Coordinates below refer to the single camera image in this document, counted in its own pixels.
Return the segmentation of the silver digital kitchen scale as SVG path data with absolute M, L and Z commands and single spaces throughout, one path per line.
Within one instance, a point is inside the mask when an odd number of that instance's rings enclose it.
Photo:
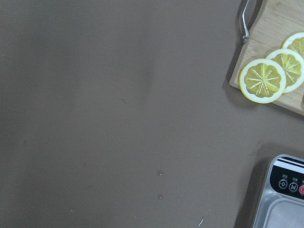
M 269 164 L 253 228 L 304 226 L 304 160 L 282 154 Z

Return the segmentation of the bamboo cutting board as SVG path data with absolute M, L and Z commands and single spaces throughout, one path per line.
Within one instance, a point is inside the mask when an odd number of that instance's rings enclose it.
M 303 115 L 304 2 L 245 0 L 238 21 L 242 48 L 229 84 Z

